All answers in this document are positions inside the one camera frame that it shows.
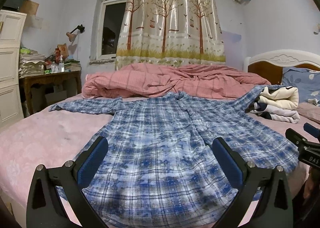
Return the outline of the blue plaid flannel shirt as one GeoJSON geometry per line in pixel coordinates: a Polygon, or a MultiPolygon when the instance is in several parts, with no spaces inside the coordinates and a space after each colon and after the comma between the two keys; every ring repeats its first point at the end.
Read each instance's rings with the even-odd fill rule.
{"type": "Polygon", "coordinates": [[[298,152],[284,136],[246,114],[262,91],[208,100],[184,92],[163,97],[81,99],[51,110],[112,114],[98,132],[109,150],[83,190],[102,220],[115,227],[199,227],[216,222],[236,195],[212,152],[223,138],[260,168],[292,173],[298,152]]]}

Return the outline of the folded white navy blanket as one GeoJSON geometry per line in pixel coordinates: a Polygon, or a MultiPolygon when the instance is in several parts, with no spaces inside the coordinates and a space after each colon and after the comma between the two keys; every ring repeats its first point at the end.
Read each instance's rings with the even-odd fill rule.
{"type": "Polygon", "coordinates": [[[247,110],[264,119],[296,124],[300,121],[298,104],[298,88],[266,86],[247,110]]]}

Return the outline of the blue floral pillow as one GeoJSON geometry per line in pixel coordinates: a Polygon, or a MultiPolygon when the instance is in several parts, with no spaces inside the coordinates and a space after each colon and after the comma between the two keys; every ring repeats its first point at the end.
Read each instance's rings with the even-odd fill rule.
{"type": "Polygon", "coordinates": [[[308,68],[284,67],[281,83],[298,88],[299,102],[319,106],[320,73],[308,68]]]}

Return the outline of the pink bed sheet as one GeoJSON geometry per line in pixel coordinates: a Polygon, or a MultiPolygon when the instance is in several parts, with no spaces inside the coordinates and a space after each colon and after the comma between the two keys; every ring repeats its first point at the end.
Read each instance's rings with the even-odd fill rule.
{"type": "MultiPolygon", "coordinates": [[[[44,164],[52,168],[75,159],[112,118],[112,114],[53,111],[50,107],[7,128],[1,133],[1,189],[25,206],[36,166],[44,164]]],[[[284,136],[283,123],[264,125],[284,136]]],[[[293,194],[301,188],[308,171],[309,168],[298,161],[295,170],[288,174],[293,194]]]]}

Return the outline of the white wooden headboard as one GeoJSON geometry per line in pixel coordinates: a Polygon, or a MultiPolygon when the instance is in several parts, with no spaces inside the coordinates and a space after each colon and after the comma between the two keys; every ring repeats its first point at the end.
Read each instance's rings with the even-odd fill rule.
{"type": "Polygon", "coordinates": [[[284,67],[319,71],[319,55],[300,50],[275,50],[244,59],[244,72],[258,74],[271,84],[280,84],[284,67]]]}

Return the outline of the stack of papers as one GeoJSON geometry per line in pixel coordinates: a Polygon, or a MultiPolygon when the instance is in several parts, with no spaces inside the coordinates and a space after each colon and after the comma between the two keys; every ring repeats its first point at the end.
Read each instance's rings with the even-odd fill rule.
{"type": "Polygon", "coordinates": [[[20,54],[19,57],[19,78],[43,75],[45,68],[45,56],[42,54],[20,54]]]}

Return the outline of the clear spray bottle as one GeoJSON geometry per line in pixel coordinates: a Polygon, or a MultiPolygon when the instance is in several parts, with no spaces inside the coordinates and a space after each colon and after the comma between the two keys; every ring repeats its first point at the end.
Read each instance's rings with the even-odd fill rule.
{"type": "Polygon", "coordinates": [[[65,63],[63,61],[63,55],[61,55],[59,60],[59,72],[64,72],[64,71],[65,71],[65,63]]]}

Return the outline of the pink checked duvet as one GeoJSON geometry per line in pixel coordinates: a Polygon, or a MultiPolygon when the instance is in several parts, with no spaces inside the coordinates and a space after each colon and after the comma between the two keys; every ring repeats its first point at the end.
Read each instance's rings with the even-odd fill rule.
{"type": "Polygon", "coordinates": [[[225,65],[181,67],[135,63],[113,72],[89,74],[82,87],[84,98],[161,97],[185,92],[208,99],[237,99],[256,85],[270,82],[255,74],[225,65]]]}

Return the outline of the tree print curtain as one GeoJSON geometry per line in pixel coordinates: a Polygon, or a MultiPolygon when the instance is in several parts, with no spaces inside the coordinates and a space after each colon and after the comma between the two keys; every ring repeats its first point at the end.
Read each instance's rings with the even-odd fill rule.
{"type": "Polygon", "coordinates": [[[215,0],[127,0],[116,69],[133,63],[224,64],[215,0]]]}

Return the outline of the white drawer cabinet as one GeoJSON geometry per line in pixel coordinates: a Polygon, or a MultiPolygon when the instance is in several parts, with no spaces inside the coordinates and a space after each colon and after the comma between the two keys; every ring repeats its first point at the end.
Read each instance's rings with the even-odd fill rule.
{"type": "Polygon", "coordinates": [[[1,10],[1,130],[23,119],[19,90],[19,54],[27,15],[1,10]]]}

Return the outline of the cardboard box on cabinet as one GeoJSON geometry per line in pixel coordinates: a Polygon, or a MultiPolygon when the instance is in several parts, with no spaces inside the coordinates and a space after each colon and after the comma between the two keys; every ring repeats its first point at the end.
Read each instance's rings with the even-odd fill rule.
{"type": "Polygon", "coordinates": [[[35,16],[38,8],[38,3],[31,0],[24,0],[22,6],[19,8],[19,12],[29,14],[30,16],[35,16]]]}

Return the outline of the white framed window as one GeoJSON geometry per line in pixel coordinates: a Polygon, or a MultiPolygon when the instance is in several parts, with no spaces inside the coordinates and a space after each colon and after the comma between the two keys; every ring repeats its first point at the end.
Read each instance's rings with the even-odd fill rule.
{"type": "Polygon", "coordinates": [[[97,29],[97,60],[116,57],[127,0],[102,0],[97,29]]]}

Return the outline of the pink wall lamp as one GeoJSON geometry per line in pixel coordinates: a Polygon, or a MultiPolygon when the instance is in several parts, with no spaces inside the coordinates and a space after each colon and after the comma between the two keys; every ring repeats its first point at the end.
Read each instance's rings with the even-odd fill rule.
{"type": "Polygon", "coordinates": [[[85,30],[85,27],[81,24],[78,25],[75,29],[73,29],[71,32],[67,32],[66,36],[69,39],[69,42],[73,42],[77,36],[78,33],[83,33],[85,30]]]}

